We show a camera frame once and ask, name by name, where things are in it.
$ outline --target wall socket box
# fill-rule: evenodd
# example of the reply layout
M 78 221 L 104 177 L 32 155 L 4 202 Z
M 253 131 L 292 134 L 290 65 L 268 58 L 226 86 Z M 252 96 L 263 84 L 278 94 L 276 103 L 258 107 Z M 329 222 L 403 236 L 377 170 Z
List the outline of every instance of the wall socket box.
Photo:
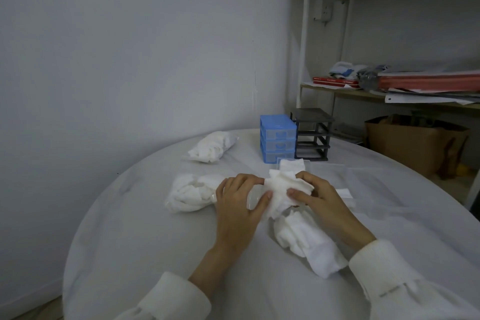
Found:
M 332 20 L 333 0 L 314 0 L 313 20 L 327 24 Z

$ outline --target white sleeve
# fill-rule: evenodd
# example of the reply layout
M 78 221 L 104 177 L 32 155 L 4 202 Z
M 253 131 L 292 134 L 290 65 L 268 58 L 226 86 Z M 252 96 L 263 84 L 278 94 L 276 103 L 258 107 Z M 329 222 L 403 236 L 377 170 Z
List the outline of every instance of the white sleeve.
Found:
M 480 320 L 476 308 L 426 281 L 387 240 L 365 246 L 349 265 L 371 303 L 371 320 Z
M 211 308 L 207 296 L 197 286 L 165 272 L 137 307 L 115 320 L 204 320 Z

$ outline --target cardboard box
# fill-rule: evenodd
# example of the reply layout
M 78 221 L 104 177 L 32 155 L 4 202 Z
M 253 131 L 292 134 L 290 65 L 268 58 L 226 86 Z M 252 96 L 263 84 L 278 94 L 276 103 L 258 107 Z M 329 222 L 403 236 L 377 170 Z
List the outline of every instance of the cardboard box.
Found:
M 365 122 L 368 147 L 423 176 L 455 177 L 470 130 L 435 120 L 433 127 L 411 126 L 408 115 L 381 116 Z

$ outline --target right hand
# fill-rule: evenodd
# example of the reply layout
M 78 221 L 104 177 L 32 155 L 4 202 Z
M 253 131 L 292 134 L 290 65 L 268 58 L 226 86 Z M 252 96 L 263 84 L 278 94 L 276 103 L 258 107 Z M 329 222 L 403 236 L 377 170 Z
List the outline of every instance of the right hand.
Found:
M 295 189 L 288 189 L 287 194 L 292 199 L 307 204 L 322 222 L 337 232 L 354 250 L 361 250 L 367 244 L 376 240 L 368 230 L 345 205 L 335 188 L 327 181 L 309 172 L 297 173 L 297 178 L 308 182 L 314 187 L 310 195 Z

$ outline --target white sweater cuff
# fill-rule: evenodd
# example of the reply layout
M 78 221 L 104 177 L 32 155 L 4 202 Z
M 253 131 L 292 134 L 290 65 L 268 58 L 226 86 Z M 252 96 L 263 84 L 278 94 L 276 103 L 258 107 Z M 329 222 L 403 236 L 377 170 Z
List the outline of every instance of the white sweater cuff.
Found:
M 363 247 L 351 258 L 349 266 L 369 301 L 423 278 L 387 240 L 375 240 Z
M 212 309 L 207 296 L 193 283 L 165 272 L 138 304 L 155 319 L 204 320 Z

